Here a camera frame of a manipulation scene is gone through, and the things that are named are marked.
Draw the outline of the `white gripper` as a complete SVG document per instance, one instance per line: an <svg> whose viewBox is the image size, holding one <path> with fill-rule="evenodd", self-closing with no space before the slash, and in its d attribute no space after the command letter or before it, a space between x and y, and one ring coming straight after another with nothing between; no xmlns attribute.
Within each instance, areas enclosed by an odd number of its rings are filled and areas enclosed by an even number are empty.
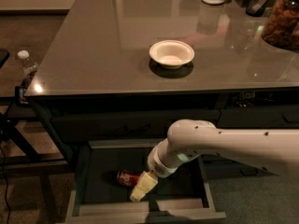
<svg viewBox="0 0 299 224"><path fill-rule="evenodd" d="M166 178L182 164L167 140L155 146L148 156L150 172L143 172L130 195L132 202L140 202L158 184L158 177Z"/></svg>

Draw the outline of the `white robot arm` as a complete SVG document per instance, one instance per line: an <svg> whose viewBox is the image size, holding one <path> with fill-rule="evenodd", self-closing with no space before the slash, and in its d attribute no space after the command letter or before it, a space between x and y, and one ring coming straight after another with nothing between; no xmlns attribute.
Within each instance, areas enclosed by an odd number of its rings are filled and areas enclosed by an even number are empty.
<svg viewBox="0 0 299 224"><path fill-rule="evenodd" d="M299 177L298 129L219 129L205 120L180 119L148 156L130 200L141 201L160 178L201 155L218 155L276 175Z"/></svg>

